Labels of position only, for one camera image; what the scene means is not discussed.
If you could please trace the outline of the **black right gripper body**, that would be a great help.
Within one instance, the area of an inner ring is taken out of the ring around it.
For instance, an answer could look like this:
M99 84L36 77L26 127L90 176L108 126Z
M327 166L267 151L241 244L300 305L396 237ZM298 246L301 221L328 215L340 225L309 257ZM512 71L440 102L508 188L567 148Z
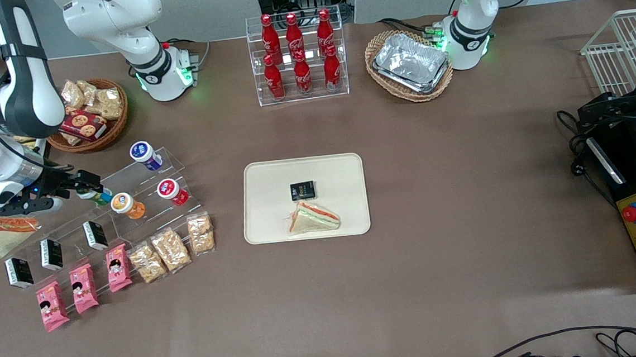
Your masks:
M44 168L35 181L35 197L70 199L71 191L75 190L79 177L78 172Z

